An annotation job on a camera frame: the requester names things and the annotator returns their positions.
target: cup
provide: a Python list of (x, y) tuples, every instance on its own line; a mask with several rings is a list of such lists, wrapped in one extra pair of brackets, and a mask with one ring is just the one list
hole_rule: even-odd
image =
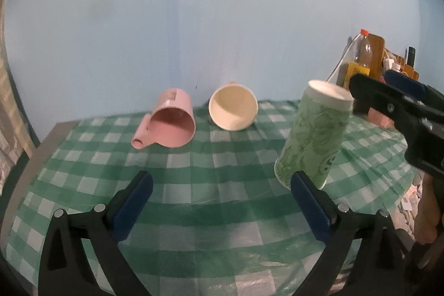
[(131, 144), (137, 150), (153, 143), (181, 147), (191, 141), (195, 131), (191, 97), (179, 88), (171, 88), (160, 95), (153, 113), (143, 117)]
[(353, 97), (344, 88), (324, 81), (308, 83), (290, 135), (274, 163), (274, 174), (283, 186), (290, 189), (291, 176), (305, 171), (318, 189), (323, 188), (352, 110)]
[(230, 82), (216, 90), (210, 98), (208, 111), (213, 122), (227, 131), (239, 131), (254, 122), (258, 100), (246, 86)]

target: wall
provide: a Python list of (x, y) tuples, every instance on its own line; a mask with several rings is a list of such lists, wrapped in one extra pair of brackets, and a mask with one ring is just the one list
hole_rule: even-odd
[(444, 93), (444, 0), (419, 0), (420, 45), (415, 68), (420, 81)]
[(359, 29), (403, 54), (418, 0), (8, 0), (5, 39), (40, 138), (56, 122), (152, 108), (178, 86), (195, 105), (228, 81), (296, 99)]

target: floral pattern on tumbler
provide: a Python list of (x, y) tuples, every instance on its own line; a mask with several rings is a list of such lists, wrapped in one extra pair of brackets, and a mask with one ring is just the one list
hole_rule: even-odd
[(305, 171), (322, 188), (344, 139), (351, 111), (322, 105), (304, 93), (290, 135), (277, 159), (274, 172), (290, 189), (291, 176)]

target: yellow label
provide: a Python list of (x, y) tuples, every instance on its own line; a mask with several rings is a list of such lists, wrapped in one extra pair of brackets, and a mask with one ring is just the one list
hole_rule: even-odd
[(365, 74), (368, 76), (370, 74), (370, 68), (363, 67), (357, 64), (356, 62), (349, 62), (349, 66), (347, 67), (347, 73), (345, 75), (345, 80), (344, 80), (344, 88), (346, 90), (349, 89), (350, 78), (358, 73)]

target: white tag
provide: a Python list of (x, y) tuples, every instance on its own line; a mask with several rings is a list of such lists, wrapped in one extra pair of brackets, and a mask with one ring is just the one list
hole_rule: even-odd
[(412, 211), (413, 210), (412, 204), (410, 203), (410, 200), (406, 196), (401, 198), (401, 205), (405, 211)]

